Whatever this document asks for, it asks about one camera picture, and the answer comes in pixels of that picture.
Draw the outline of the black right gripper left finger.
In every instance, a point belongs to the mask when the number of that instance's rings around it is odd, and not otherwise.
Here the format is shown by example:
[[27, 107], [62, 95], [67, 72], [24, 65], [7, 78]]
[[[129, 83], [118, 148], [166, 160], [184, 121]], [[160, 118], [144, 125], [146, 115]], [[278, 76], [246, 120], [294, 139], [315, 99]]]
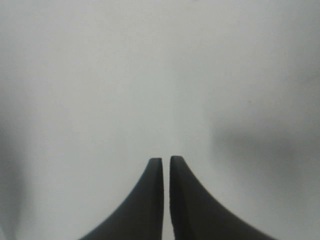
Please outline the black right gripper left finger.
[[163, 163], [161, 158], [151, 158], [126, 199], [82, 239], [161, 240], [163, 217]]

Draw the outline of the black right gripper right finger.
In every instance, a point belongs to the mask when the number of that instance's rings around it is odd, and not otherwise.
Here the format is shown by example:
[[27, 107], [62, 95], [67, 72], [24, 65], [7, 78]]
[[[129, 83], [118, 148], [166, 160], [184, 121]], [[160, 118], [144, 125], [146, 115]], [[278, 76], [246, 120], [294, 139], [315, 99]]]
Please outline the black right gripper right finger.
[[170, 158], [169, 209], [176, 240], [271, 239], [221, 205], [181, 156]]

